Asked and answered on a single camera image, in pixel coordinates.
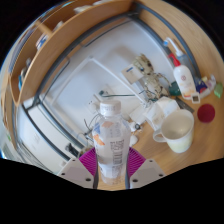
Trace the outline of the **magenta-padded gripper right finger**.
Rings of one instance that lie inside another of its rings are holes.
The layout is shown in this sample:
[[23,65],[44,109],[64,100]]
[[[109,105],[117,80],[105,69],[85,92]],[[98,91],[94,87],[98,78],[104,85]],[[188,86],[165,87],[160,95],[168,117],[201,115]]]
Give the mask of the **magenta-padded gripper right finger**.
[[125,175],[127,189],[143,187],[165,176],[154,159],[146,159],[134,148],[129,148]]

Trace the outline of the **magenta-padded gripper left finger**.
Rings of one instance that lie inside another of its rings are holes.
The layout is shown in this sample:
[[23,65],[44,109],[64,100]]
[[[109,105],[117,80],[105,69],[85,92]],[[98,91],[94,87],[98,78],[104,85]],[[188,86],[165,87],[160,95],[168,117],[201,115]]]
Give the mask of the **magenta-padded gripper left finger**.
[[71,158],[58,176],[81,187],[96,189],[99,174],[95,149],[90,149],[80,158]]

